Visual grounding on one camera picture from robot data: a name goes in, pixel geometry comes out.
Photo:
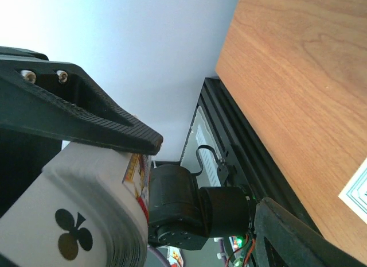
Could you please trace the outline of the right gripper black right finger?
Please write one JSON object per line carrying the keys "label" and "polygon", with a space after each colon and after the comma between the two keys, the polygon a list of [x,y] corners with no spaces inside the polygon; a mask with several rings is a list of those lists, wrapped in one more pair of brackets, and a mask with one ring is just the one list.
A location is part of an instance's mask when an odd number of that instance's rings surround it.
{"label": "right gripper black right finger", "polygon": [[256,206],[257,266],[365,266],[270,198]]}

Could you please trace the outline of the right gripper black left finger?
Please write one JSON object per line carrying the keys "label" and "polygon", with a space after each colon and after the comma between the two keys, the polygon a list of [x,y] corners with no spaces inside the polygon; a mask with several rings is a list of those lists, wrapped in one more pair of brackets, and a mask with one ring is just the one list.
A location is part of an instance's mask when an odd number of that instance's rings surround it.
{"label": "right gripper black left finger", "polygon": [[10,47],[1,48],[1,128],[148,155],[163,143],[78,65]]}

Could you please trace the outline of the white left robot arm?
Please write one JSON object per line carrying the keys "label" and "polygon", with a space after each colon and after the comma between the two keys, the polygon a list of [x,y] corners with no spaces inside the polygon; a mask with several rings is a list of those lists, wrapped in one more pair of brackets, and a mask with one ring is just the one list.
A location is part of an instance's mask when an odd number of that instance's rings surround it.
{"label": "white left robot arm", "polygon": [[201,250],[209,238],[253,231],[256,202],[242,186],[199,187],[178,165],[151,171],[148,243]]}

